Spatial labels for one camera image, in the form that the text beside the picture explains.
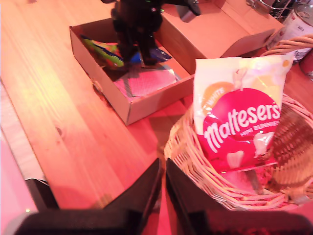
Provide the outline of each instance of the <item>pink paper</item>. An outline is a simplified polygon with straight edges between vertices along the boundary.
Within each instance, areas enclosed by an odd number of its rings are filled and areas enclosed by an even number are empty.
[[[174,84],[177,77],[173,70],[133,69],[115,81],[122,94],[132,100],[137,96],[146,96],[164,87]]]

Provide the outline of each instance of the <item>cardboard box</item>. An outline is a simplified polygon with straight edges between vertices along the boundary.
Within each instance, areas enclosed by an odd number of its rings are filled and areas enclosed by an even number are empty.
[[[117,42],[112,19],[71,26],[73,54],[96,89],[103,93],[124,123],[129,125],[192,94],[193,77],[190,75],[195,72],[196,58],[238,56],[261,48],[265,40],[282,27],[270,15],[259,16],[258,12],[246,5],[245,0],[234,1],[236,4],[229,1],[200,1],[203,15],[190,23],[180,20],[174,6],[165,6],[163,24],[155,38],[163,46],[161,48],[173,56],[165,64],[181,80],[147,96],[129,101],[80,38],[83,34],[104,43]]]
[[[246,0],[199,0],[199,6],[201,15],[184,23],[175,6],[165,5],[157,33],[159,41],[190,74],[195,72],[195,58],[243,55],[263,47],[283,27],[271,15],[248,6]]]
[[[96,89],[106,97],[126,125],[192,93],[193,77],[175,58],[172,58],[164,64],[172,68],[181,80],[145,97],[129,101],[116,87],[108,71],[102,68],[101,61],[85,47],[80,35],[104,43],[117,42],[112,19],[71,26],[70,37],[75,58],[88,74]]]

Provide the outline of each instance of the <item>wood grain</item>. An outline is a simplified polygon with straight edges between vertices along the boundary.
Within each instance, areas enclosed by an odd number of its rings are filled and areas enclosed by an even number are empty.
[[[1,79],[64,209],[102,208],[121,194],[163,158],[170,128],[192,102],[190,95],[126,127],[93,90],[68,28],[107,18],[111,8],[99,0],[1,1]],[[313,84],[297,66],[285,91],[313,111]]]

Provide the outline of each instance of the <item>wicker basket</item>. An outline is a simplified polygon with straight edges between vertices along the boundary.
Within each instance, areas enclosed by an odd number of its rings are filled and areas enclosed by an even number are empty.
[[[313,34],[280,41],[261,56],[309,47],[313,47]],[[263,194],[237,188],[204,156],[195,133],[192,106],[172,127],[164,148],[165,159],[172,159],[199,188],[229,210],[290,210],[313,199],[313,115],[286,94],[272,153],[278,164],[262,169],[270,177],[261,185]]]

